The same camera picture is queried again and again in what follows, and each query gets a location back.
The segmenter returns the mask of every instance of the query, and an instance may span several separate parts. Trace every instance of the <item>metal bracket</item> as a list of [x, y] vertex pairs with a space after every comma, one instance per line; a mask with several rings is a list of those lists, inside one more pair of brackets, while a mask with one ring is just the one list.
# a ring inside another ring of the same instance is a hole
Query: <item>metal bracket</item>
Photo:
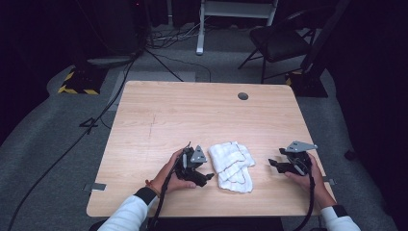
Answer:
[[99, 184], [99, 183], [91, 183], [91, 184], [85, 184], [85, 186], [82, 188], [83, 191], [86, 192], [92, 192], [92, 191], [105, 191], [106, 189], [106, 184]]
[[200, 145], [195, 148], [194, 153], [191, 156], [192, 163], [206, 163], [207, 158], [204, 156], [203, 150], [201, 149]]
[[306, 142], [293, 141], [291, 145], [285, 148], [285, 151], [297, 153], [297, 152], [302, 152], [302, 151], [307, 151], [307, 150], [312, 150], [312, 149], [318, 149], [318, 146], [315, 144], [309, 144]]

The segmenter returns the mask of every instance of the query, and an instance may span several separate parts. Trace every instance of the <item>black chair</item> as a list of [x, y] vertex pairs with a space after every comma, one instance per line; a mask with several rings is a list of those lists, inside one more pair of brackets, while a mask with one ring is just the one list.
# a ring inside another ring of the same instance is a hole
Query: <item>black chair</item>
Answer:
[[[268, 78], [293, 71], [290, 70], [285, 73], [266, 77], [266, 62], [276, 63], [308, 54], [315, 40], [317, 29], [324, 26], [334, 11], [335, 8], [333, 6], [318, 7], [293, 13], [275, 25], [253, 29], [249, 35], [256, 49], [246, 58], [238, 69], [241, 69], [248, 61], [263, 58], [262, 84], [264, 80]], [[303, 29], [309, 30], [304, 35], [300, 35], [297, 31]], [[253, 58], [258, 52], [260, 52], [262, 56]]]

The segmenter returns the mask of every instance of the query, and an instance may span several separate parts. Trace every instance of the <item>table surface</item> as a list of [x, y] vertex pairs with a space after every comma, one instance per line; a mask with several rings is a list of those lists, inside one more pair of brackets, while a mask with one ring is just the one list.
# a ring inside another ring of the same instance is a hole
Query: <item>table surface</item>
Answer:
[[[240, 92], [248, 99], [240, 100]], [[215, 172], [208, 148], [227, 141], [245, 145], [255, 160], [248, 169], [253, 191], [222, 190], [215, 176], [203, 188], [167, 194], [161, 217], [306, 215], [308, 194], [268, 163], [269, 158], [287, 162], [279, 148], [292, 141], [313, 143], [290, 87], [143, 81], [125, 86], [95, 179], [107, 187], [91, 193], [88, 215], [110, 216], [189, 142], [194, 148], [200, 145], [208, 159], [197, 170]], [[310, 153], [324, 174], [317, 151]], [[314, 215], [318, 213], [316, 205]]]

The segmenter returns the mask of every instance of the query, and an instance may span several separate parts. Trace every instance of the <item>person's right hand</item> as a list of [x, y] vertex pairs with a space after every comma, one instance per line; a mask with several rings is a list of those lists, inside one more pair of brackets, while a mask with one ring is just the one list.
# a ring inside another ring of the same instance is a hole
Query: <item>person's right hand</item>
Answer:
[[[312, 176], [315, 180], [315, 199], [321, 209], [336, 204], [336, 201], [333, 199], [331, 194], [328, 192], [324, 186], [323, 176], [321, 175], [320, 168], [318, 163], [313, 155], [309, 154], [310, 161], [312, 163]], [[285, 175], [297, 183], [304, 191], [307, 193], [310, 191], [310, 179], [309, 175], [301, 176], [289, 171], [285, 172]]]

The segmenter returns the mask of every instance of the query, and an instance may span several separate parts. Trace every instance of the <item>white towel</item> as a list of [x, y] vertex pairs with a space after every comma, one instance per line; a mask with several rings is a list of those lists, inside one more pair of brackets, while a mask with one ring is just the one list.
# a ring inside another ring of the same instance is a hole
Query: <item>white towel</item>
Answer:
[[211, 146], [209, 152], [220, 188], [239, 193], [252, 192], [248, 167], [254, 166], [255, 161], [244, 145], [230, 141]]

